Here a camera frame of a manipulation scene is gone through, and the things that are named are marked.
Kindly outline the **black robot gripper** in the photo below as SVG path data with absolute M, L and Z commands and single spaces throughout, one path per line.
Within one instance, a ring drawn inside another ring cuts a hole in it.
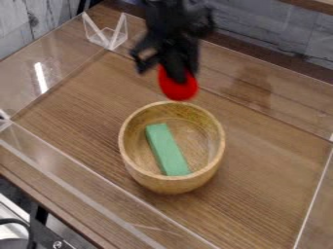
M 184 70 L 199 71 L 200 43 L 215 27 L 207 0 L 141 0 L 147 32 L 128 54 L 139 74 L 157 63 L 167 76 L 185 82 Z

